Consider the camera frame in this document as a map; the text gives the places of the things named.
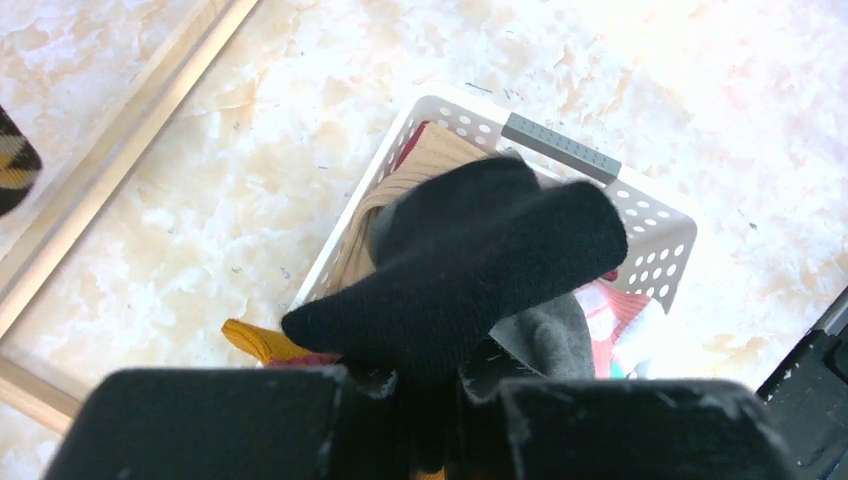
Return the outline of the grey sock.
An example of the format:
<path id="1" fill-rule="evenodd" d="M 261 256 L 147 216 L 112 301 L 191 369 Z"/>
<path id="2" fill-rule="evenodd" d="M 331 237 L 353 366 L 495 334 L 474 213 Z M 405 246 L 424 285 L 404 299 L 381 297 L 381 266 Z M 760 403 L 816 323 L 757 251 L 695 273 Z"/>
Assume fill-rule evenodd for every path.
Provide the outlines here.
<path id="1" fill-rule="evenodd" d="M 595 377 L 588 322 L 571 292 L 500 320 L 490 336 L 545 377 L 555 380 Z"/>

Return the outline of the striped beige maroon sock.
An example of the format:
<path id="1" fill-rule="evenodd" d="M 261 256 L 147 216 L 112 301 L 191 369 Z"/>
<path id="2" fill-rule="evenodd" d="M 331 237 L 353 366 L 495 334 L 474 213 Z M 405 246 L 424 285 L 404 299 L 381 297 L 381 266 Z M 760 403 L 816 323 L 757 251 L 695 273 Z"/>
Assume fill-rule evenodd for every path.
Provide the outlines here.
<path id="1" fill-rule="evenodd" d="M 372 230 L 383 210 L 395 206 L 423 182 L 485 156 L 483 150 L 445 127 L 420 124 L 401 153 L 389 161 L 389 172 L 354 208 L 339 248 L 330 255 L 327 278 L 322 282 L 324 293 L 335 293 L 375 271 Z"/>

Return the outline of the pink sock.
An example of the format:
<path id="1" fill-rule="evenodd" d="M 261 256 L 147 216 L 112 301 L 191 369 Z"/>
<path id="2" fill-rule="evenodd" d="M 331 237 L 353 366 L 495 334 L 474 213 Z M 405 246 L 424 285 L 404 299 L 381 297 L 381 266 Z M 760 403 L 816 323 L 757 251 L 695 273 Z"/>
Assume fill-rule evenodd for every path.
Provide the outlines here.
<path id="1" fill-rule="evenodd" d="M 595 376 L 647 378 L 652 360 L 666 346 L 668 317 L 661 304 L 601 280 L 580 287 L 575 298 L 589 328 Z"/>

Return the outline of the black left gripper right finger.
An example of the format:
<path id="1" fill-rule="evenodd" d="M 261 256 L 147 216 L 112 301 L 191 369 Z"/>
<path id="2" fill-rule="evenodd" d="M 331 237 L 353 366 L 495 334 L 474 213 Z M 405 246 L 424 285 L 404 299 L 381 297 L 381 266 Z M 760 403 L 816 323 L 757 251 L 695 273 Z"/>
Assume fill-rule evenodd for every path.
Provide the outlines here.
<path id="1" fill-rule="evenodd" d="M 461 479 L 794 479 L 765 406 L 724 380 L 542 377 L 497 343 L 458 371 Z"/>

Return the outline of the black sock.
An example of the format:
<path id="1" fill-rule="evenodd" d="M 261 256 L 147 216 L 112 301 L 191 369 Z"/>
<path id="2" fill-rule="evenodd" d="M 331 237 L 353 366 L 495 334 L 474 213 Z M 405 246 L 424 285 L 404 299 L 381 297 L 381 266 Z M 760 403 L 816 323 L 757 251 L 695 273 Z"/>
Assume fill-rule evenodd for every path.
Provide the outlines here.
<path id="1" fill-rule="evenodd" d="M 281 327 L 300 347 L 430 387 L 498 321 L 615 270 L 627 253 L 600 188 L 544 188 L 524 161 L 490 157 L 413 188 L 394 209 L 375 271 L 286 314 Z"/>

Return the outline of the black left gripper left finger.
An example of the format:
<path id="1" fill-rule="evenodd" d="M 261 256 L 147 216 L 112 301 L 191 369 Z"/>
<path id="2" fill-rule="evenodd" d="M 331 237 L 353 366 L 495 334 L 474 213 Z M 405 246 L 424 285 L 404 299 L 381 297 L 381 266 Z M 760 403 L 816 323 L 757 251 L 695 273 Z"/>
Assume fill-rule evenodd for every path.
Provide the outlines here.
<path id="1" fill-rule="evenodd" d="M 397 409 L 342 366 L 126 369 L 89 395 L 49 479 L 397 479 Z"/>

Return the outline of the maroon purple sock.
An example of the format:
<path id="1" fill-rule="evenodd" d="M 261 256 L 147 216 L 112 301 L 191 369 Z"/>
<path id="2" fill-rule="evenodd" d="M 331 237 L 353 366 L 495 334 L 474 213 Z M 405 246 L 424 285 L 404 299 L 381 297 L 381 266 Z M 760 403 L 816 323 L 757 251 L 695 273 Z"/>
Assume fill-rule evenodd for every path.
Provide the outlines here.
<path id="1" fill-rule="evenodd" d="M 263 367 L 326 366 L 338 356 L 314 353 L 292 342 L 284 333 L 264 329 L 237 319 L 226 320 L 223 336 L 238 350 L 256 359 Z"/>

